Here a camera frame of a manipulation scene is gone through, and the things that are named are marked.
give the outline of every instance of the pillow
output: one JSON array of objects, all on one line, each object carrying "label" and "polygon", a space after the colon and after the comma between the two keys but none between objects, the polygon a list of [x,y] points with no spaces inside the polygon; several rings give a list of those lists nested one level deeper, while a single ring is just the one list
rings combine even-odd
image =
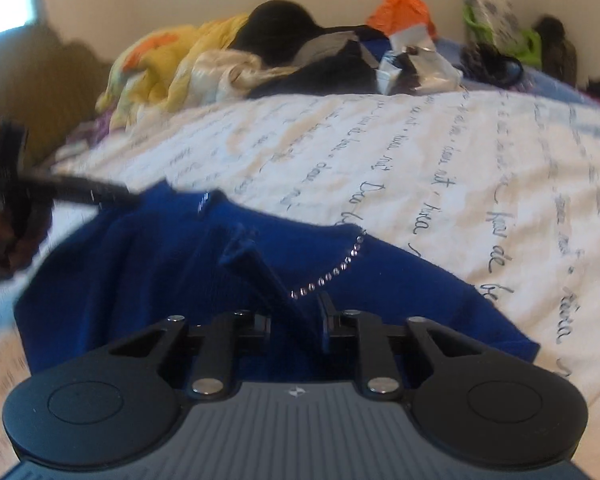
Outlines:
[{"label": "pillow", "polygon": [[502,52],[510,52],[524,43],[518,19],[510,0],[467,0],[479,25],[491,29],[493,44]]}]

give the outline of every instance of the bed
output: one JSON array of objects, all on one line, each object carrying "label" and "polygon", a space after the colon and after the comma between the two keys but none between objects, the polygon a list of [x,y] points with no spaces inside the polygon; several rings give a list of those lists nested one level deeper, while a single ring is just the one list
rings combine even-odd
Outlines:
[{"label": "bed", "polygon": [[[257,210],[356,223],[475,285],[589,404],[576,463],[600,480],[600,109],[516,92],[276,96],[175,115],[56,168],[143,190],[219,188]],[[28,375],[20,291],[92,208],[59,205],[32,269],[0,284],[0,406]],[[435,301],[435,291],[431,291]],[[0,474],[15,456],[1,433]]]}]

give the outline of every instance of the yellow blanket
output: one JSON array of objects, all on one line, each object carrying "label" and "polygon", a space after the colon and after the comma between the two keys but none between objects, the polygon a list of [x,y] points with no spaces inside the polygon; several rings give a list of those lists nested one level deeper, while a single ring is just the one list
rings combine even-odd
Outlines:
[{"label": "yellow blanket", "polygon": [[191,69],[203,52],[224,49],[247,21],[248,14],[208,22],[200,27],[183,25],[152,32],[126,49],[109,74],[107,90],[96,111],[115,106],[112,130],[136,122],[142,105],[179,110],[188,95]]}]

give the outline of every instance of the blue fabric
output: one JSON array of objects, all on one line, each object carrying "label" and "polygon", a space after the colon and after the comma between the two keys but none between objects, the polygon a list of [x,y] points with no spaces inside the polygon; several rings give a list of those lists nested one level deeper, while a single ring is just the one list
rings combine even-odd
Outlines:
[{"label": "blue fabric", "polygon": [[373,57],[378,61],[382,61],[382,56],[387,50],[391,50],[391,42],[389,40],[368,40],[362,41],[366,49],[371,52]]},{"label": "blue fabric", "polygon": [[[206,324],[237,309],[272,316],[270,350],[241,360],[241,378],[301,381],[331,373],[320,355],[315,295],[294,301],[289,291],[341,262],[360,228],[275,218],[221,192],[199,212],[202,196],[158,184],[137,208],[105,209],[56,248],[14,313],[33,373],[171,314]],[[338,310],[374,312],[391,324],[425,316],[524,360],[538,352],[473,287],[371,236],[324,288]]]}]

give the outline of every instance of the ridged surface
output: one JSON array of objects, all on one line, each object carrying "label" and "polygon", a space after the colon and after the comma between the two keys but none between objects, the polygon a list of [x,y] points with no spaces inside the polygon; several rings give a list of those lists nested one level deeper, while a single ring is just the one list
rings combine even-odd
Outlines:
[{"label": "ridged surface", "polygon": [[350,383],[245,383],[199,405],[167,444],[133,464],[91,473],[26,463],[8,480],[586,480],[563,463],[494,472],[444,455],[403,409],[361,397]]}]

